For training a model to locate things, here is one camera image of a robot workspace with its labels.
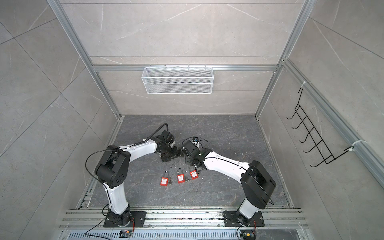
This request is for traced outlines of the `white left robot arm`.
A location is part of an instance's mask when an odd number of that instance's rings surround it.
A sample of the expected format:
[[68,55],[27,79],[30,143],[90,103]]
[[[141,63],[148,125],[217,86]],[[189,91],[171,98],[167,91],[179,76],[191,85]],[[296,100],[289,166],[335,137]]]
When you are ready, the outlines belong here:
[[95,175],[105,188],[109,201],[107,219],[113,220],[119,227],[133,223],[124,189],[130,163],[155,153],[160,154],[162,162],[182,157],[183,151],[174,144],[174,136],[164,130],[158,136],[151,135],[130,146],[110,145],[107,147],[95,168]]

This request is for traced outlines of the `red safety padlock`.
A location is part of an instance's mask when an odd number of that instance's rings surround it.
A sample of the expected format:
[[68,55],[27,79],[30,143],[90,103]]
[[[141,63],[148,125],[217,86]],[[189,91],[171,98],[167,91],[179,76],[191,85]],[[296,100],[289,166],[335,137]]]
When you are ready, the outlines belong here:
[[191,170],[190,176],[193,180],[197,179],[199,177],[198,171],[196,169]]
[[169,172],[168,171],[165,171],[162,178],[161,178],[161,182],[160,182],[160,185],[163,186],[163,187],[166,187],[168,186],[169,184]]
[[177,169],[177,181],[179,184],[186,182],[186,177],[182,168]]

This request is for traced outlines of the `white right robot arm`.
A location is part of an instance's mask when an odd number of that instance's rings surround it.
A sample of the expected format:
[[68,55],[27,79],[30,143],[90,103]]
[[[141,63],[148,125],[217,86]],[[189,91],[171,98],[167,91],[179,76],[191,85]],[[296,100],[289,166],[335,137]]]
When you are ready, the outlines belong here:
[[235,161],[189,140],[183,143],[182,149],[193,167],[216,171],[241,184],[245,199],[230,220],[248,227],[254,222],[253,218],[261,213],[260,210],[273,203],[276,182],[260,162]]

